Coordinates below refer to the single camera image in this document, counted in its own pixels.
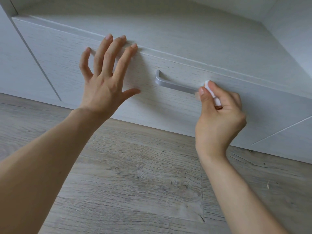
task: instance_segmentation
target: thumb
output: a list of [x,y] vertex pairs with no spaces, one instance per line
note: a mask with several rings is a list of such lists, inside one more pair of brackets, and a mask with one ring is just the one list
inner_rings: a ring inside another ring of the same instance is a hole
[[139,94],[141,90],[139,89],[129,89],[124,91],[122,94],[124,95],[123,102],[126,101],[128,98],[131,98],[133,95]]
[[205,87],[199,88],[200,100],[202,102],[202,114],[215,111],[213,97]]

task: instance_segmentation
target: laminate floor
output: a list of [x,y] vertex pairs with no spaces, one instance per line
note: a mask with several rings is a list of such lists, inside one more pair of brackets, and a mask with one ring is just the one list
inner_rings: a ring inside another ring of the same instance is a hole
[[[0,159],[71,110],[0,94]],[[230,162],[294,233],[312,230],[312,164],[230,147]],[[40,233],[230,233],[195,139],[109,119],[66,179]]]

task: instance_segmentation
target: drawer handle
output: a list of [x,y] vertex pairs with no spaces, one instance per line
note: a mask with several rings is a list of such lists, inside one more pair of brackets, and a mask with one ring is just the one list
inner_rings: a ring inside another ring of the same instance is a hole
[[173,90],[182,91],[182,92],[189,93],[189,94],[195,94],[198,91],[198,89],[193,89],[190,87],[183,86],[181,84],[172,83],[168,80],[162,79],[159,76],[159,74],[160,74],[160,70],[156,70],[155,83],[158,84],[159,86],[166,87],[166,88],[173,89]]

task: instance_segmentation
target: person's left arm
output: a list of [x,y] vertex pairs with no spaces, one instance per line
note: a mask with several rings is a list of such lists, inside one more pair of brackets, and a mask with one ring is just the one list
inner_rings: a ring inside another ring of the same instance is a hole
[[38,233],[68,173],[92,134],[138,89],[122,92],[123,78],[138,47],[127,47],[114,74],[126,36],[107,35],[88,67],[91,49],[80,61],[85,89],[80,107],[56,127],[0,162],[1,233]]

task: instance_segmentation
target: bare skin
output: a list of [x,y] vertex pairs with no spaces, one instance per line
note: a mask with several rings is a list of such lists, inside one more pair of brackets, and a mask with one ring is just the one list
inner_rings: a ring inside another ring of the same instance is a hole
[[[0,162],[1,233],[38,233],[57,194],[92,134],[128,98],[140,90],[122,92],[123,78],[137,45],[127,47],[114,73],[117,53],[126,43],[107,35],[88,67],[90,48],[80,60],[85,79],[81,105],[51,130]],[[255,193],[229,164],[225,151],[245,126],[238,94],[216,84],[209,87],[220,98],[216,110],[211,94],[200,88],[202,114],[196,126],[196,149],[233,233],[287,233]]]

